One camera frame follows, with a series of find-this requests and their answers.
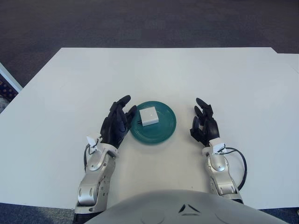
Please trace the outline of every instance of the white tabletop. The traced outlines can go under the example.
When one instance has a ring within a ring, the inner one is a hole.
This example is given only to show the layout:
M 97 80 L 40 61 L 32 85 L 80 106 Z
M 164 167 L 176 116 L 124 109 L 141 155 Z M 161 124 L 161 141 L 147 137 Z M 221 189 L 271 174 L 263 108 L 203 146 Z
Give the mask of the white tabletop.
M 211 104 L 221 138 L 243 152 L 241 195 L 257 209 L 299 206 L 298 73 L 271 48 L 63 48 L 0 114 L 0 202 L 74 208 L 86 135 L 111 104 L 166 103 L 175 133 L 156 146 L 128 133 L 108 206 L 155 189 L 208 192 L 203 145 L 191 136 L 196 97 Z M 238 184 L 242 160 L 228 155 Z

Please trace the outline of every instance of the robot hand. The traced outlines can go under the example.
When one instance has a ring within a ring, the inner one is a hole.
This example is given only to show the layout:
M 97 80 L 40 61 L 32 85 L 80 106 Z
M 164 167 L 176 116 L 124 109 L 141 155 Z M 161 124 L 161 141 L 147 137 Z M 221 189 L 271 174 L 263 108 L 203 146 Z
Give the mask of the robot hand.
M 129 112 L 124 113 L 123 107 L 130 101 L 129 95 L 114 102 L 110 108 L 109 115 L 105 118 L 101 128 L 101 143 L 106 143 L 118 148 L 131 128 L 132 119 L 137 111 L 136 105 Z
M 196 98 L 197 104 L 201 107 L 201 110 L 195 106 L 195 116 L 193 119 L 192 128 L 190 129 L 191 136 L 200 141 L 206 147 L 209 146 L 209 141 L 219 138 L 219 130 L 217 122 L 213 118 L 213 110 L 211 105 L 206 104 L 203 100 Z
M 127 95 L 112 104 L 109 115 L 104 119 L 100 131 L 101 136 L 97 134 L 96 137 L 87 137 L 89 144 L 84 152 L 85 176 L 78 188 L 78 201 L 73 223 L 85 223 L 106 210 L 110 178 L 115 168 L 115 157 L 137 111 L 137 107 L 133 106 L 128 113 L 123 112 L 123 107 L 130 99 L 131 97 Z
M 190 134 L 200 141 L 205 148 L 202 150 L 206 158 L 206 170 L 210 177 L 210 189 L 213 194 L 243 203 L 239 189 L 229 173 L 229 163 L 224 157 L 226 147 L 220 139 L 217 122 L 213 118 L 211 105 L 196 98 L 201 110 L 195 106 L 195 116 L 190 129 Z

